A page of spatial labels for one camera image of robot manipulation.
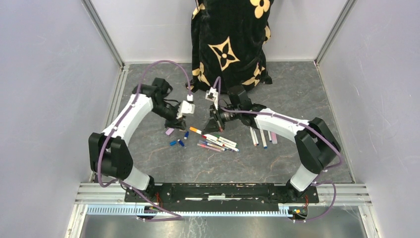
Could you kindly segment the pink highlighter cap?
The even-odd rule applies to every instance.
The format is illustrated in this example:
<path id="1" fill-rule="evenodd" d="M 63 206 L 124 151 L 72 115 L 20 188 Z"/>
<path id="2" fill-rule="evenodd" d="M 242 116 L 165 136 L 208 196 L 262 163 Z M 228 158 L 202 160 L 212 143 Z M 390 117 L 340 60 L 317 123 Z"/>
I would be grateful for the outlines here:
<path id="1" fill-rule="evenodd" d="M 166 135 L 171 135 L 174 132 L 174 128 L 168 128 L 165 132 Z"/>

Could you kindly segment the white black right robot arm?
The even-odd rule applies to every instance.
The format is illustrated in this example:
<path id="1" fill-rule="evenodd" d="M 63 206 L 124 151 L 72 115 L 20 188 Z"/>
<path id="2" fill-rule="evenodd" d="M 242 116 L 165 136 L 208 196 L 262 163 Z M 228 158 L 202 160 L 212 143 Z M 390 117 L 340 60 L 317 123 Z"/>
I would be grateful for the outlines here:
<path id="1" fill-rule="evenodd" d="M 286 183 L 286 196 L 292 202 L 299 202 L 306 196 L 306 190 L 319 175 L 333 168 L 335 157 L 343 159 L 341 147 L 325 121 L 295 119 L 279 114 L 272 109 L 252 103 L 243 86 L 228 90 L 230 104 L 219 105 L 219 93 L 214 87 L 206 92 L 210 106 L 210 119 L 203 133 L 223 131 L 228 121 L 239 120 L 252 129 L 273 132 L 295 143 L 300 166 Z"/>

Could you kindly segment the orange cap marker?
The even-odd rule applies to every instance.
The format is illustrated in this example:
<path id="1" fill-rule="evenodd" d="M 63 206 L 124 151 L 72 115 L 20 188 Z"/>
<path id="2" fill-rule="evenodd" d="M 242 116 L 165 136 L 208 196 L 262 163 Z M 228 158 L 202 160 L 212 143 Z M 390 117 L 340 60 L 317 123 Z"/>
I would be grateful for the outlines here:
<path id="1" fill-rule="evenodd" d="M 192 131 L 192 132 L 195 132 L 197 134 L 204 135 L 203 131 L 201 131 L 201 130 L 195 128 L 195 127 L 190 127 L 189 130 Z"/>

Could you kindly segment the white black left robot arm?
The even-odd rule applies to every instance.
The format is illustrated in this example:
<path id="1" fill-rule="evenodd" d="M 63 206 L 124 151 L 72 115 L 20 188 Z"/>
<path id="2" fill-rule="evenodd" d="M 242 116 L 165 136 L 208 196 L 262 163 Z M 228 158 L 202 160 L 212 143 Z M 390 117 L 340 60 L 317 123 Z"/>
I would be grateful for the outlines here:
<path id="1" fill-rule="evenodd" d="M 117 118 L 101 133 L 93 132 L 89 139 L 91 170 L 98 175 L 123 181 L 137 189 L 137 196 L 150 202 L 156 195 L 154 178 L 134 166 L 128 144 L 144 117 L 153 112 L 165 119 L 167 128 L 186 129 L 185 115 L 193 114 L 193 96 L 170 104 L 167 96 L 173 88 L 163 78 L 155 78 L 152 85 L 136 86 Z"/>

